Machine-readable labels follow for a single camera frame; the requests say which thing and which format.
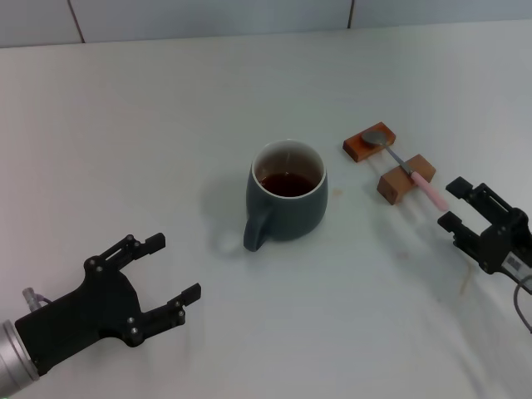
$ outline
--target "mug rim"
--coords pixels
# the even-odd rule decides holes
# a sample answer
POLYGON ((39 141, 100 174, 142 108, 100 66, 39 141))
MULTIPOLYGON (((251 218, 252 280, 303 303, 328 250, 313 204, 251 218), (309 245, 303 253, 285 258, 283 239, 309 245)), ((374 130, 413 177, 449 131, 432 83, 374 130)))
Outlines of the mug rim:
POLYGON ((264 191, 266 194, 272 195, 273 197, 280 198, 282 200, 300 200, 301 198, 304 198, 307 195, 310 195, 310 194, 314 193, 315 191, 317 191, 323 185, 323 182, 325 181, 325 177, 327 176, 327 169, 325 168, 325 162, 323 162, 322 156, 319 154, 319 152, 317 152, 314 148, 312 148, 312 146, 310 146, 307 143, 305 143, 303 141, 300 141, 300 140, 284 139, 284 140, 272 141, 271 143, 268 143, 267 145, 265 145, 263 148, 260 149, 260 151, 257 153, 255 158, 253 159, 253 162, 251 163, 251 175, 253 176, 255 184, 258 185, 261 188, 261 190, 264 191), (283 197, 282 195, 277 195, 277 194, 269 192, 268 190, 266 190, 263 187, 263 185, 260 184, 259 179, 257 179, 257 175, 255 174, 255 163, 257 162, 257 159, 260 157, 260 155, 264 152, 264 150, 266 150, 271 145, 276 145, 276 144, 279 144, 279 143, 286 143, 286 142, 297 143, 297 144, 300 144, 300 145, 302 145, 304 147, 309 148, 310 150, 312 150, 312 151, 314 151, 316 153, 316 155, 318 156, 319 160, 322 162, 323 173, 322 173, 322 178, 320 179, 319 183, 316 185, 316 187, 314 187, 309 192, 307 192, 307 193, 305 193, 303 195, 298 195, 297 197, 283 197))

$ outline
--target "black cable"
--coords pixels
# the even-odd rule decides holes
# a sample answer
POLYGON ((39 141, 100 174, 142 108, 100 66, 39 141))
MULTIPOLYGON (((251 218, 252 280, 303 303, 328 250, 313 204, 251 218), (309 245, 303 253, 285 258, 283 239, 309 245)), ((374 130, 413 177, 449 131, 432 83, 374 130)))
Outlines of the black cable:
POLYGON ((50 299, 44 298, 40 293, 38 293, 36 295, 37 295, 37 301, 47 303, 48 305, 50 303, 52 303, 52 301, 50 299))
POLYGON ((532 334, 532 326, 530 325, 529 322, 526 321, 525 316, 521 312, 521 309, 520 309, 519 304, 517 302, 517 294, 519 293, 519 290, 522 289, 524 287, 525 283, 527 281, 531 280, 531 279, 532 279, 532 275, 526 276, 525 278, 523 278, 521 281, 519 281, 517 283, 517 286, 515 287, 515 291, 514 291, 514 308, 515 308, 515 311, 517 312, 517 315, 520 317, 521 321, 525 325, 525 327, 527 327, 529 329, 530 333, 532 334))

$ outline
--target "metal cylinder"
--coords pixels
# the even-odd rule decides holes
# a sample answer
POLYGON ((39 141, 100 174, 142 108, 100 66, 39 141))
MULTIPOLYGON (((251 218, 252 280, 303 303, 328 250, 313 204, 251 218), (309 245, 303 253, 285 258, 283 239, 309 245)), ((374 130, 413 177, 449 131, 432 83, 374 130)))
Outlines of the metal cylinder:
POLYGON ((26 299, 27 306, 30 308, 30 312, 35 312, 37 309, 41 307, 41 304, 39 303, 39 298, 35 294, 35 291, 33 291, 33 288, 26 288, 22 291, 22 295, 24 295, 24 298, 26 299))
POLYGON ((17 330, 7 320, 0 326, 0 397, 9 397, 38 379, 17 330))

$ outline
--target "mug handle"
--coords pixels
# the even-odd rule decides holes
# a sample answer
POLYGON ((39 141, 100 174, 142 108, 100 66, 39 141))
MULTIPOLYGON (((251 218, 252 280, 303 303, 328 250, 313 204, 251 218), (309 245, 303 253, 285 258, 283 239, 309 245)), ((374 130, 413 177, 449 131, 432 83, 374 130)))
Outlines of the mug handle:
POLYGON ((248 223, 246 223, 246 230, 244 231, 244 247, 251 252, 256 252, 263 246, 268 235, 266 228, 268 227, 269 218, 272 214, 272 209, 261 209, 257 214, 250 215, 248 223))

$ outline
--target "white tiled wall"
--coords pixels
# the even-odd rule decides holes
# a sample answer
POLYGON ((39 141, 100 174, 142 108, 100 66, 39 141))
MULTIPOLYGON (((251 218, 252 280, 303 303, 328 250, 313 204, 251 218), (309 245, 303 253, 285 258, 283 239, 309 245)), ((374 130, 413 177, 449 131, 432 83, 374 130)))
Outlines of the white tiled wall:
POLYGON ((78 42, 67 0, 0 0, 0 47, 78 42))
POLYGON ((351 0, 72 0, 87 42, 342 29, 351 0))
POLYGON ((530 0, 356 0, 354 27, 532 18, 530 0))

